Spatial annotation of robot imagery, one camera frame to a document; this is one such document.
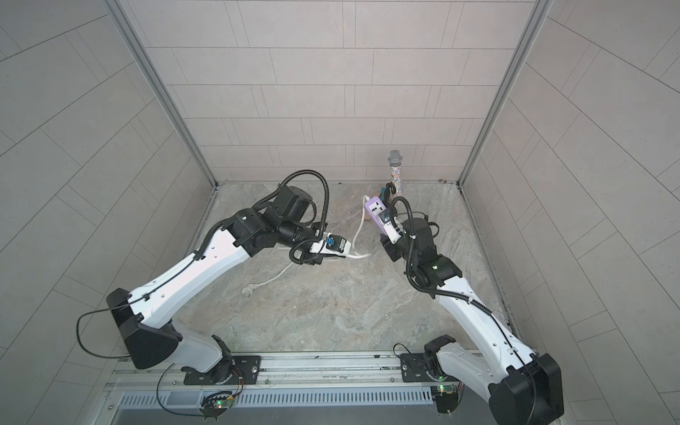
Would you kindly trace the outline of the purple power strip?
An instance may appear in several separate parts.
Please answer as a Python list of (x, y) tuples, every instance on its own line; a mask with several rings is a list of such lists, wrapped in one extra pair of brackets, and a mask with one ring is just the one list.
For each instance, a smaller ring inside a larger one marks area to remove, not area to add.
[(379, 197), (370, 198), (364, 203), (364, 208), (383, 235), (389, 238), (395, 235), (389, 218), (389, 210)]

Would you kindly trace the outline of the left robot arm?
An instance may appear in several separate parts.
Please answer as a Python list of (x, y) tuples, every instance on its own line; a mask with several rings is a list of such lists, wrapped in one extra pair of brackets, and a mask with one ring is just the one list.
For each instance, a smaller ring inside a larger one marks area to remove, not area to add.
[(107, 296), (106, 312), (135, 368), (169, 361), (210, 384), (227, 382), (236, 376), (236, 363), (224, 341), (182, 329), (173, 324), (173, 316), (217, 278), (264, 249), (281, 244), (288, 247), (291, 263), (308, 266), (348, 253), (350, 244), (327, 232), (329, 197), (316, 207), (307, 192), (290, 184), (303, 175), (318, 179), (329, 194), (321, 173), (296, 171), (253, 206), (216, 222), (198, 249), (164, 274), (132, 291), (117, 289)]

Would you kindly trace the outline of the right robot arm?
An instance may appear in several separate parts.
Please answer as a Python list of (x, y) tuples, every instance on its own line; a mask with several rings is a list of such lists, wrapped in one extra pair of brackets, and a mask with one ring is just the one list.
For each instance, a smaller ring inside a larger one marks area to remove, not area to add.
[(386, 204), (374, 197), (366, 211), (380, 228), (391, 260), (405, 260), (409, 284), (439, 302), (481, 352), (474, 356), (448, 335), (424, 347), (430, 377), (457, 379), (489, 405), (499, 424), (551, 424), (563, 416), (561, 369), (548, 354), (538, 355), (503, 325), (475, 294), (452, 260), (437, 252), (432, 223), (415, 217), (408, 201)]

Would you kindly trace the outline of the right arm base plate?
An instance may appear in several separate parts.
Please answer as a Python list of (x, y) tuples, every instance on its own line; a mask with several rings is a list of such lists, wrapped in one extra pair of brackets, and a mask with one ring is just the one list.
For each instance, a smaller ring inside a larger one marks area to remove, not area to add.
[(435, 375), (426, 368), (426, 362), (422, 353), (404, 352), (398, 355), (401, 364), (401, 375), (404, 383), (428, 383), (437, 384), (457, 382), (457, 379), (449, 375)]

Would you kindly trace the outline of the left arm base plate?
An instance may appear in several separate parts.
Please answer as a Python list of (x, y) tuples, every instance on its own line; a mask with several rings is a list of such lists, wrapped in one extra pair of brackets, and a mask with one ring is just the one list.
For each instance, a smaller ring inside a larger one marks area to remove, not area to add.
[(261, 357), (257, 355), (227, 356), (205, 373), (191, 367), (182, 367), (185, 385), (237, 385), (256, 384), (260, 373)]

